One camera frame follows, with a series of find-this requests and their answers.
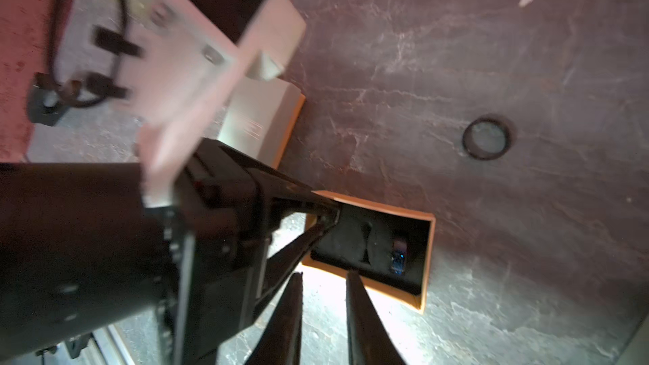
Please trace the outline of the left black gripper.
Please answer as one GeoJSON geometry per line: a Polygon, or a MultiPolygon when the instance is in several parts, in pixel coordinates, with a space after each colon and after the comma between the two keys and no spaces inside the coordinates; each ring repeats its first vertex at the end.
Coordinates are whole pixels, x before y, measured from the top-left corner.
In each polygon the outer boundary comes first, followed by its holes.
{"type": "Polygon", "coordinates": [[[211,139],[200,142],[179,173],[173,198],[167,223],[177,270],[167,296],[168,361],[213,364],[221,344],[261,316],[297,265],[336,225],[341,208],[211,139]],[[265,262],[269,230],[263,219],[294,212],[320,217],[265,262]]]}

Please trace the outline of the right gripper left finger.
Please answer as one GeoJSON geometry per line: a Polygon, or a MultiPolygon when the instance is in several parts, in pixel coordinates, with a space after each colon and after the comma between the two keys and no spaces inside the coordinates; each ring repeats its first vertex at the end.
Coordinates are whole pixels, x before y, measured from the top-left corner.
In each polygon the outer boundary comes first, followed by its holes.
{"type": "Polygon", "coordinates": [[[294,273],[246,364],[299,364],[303,319],[303,274],[294,273]]]}

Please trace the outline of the orange black box base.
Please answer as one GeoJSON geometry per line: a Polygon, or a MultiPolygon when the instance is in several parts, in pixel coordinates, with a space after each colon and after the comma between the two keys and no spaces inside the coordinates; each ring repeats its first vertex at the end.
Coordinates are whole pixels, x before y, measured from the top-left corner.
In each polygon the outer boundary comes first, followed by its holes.
{"type": "Polygon", "coordinates": [[[338,223],[302,265],[341,278],[355,270],[363,285],[422,314],[426,308],[436,218],[331,191],[338,223]]]}

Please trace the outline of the pale green lift-off lid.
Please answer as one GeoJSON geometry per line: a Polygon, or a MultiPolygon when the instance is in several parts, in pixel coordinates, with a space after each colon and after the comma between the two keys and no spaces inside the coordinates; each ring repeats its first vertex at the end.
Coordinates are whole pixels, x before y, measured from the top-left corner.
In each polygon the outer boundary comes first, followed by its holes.
{"type": "Polygon", "coordinates": [[[277,169],[306,97],[282,79],[245,78],[233,92],[217,139],[277,169]]]}

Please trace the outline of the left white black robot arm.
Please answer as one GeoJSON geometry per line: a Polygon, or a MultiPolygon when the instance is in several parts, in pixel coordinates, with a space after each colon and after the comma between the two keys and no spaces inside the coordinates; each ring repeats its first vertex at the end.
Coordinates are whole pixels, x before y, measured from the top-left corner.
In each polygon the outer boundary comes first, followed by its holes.
{"type": "Polygon", "coordinates": [[[213,364],[251,326],[340,206],[203,140],[168,206],[138,163],[1,166],[1,358],[157,312],[165,364],[213,364]]]}

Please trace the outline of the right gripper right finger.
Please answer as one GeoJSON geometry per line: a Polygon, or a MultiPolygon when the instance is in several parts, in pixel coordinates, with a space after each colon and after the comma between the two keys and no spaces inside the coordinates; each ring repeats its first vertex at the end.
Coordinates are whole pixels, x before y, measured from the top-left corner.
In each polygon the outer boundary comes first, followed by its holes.
{"type": "Polygon", "coordinates": [[[405,364],[356,271],[346,275],[346,323],[350,364],[405,364]]]}

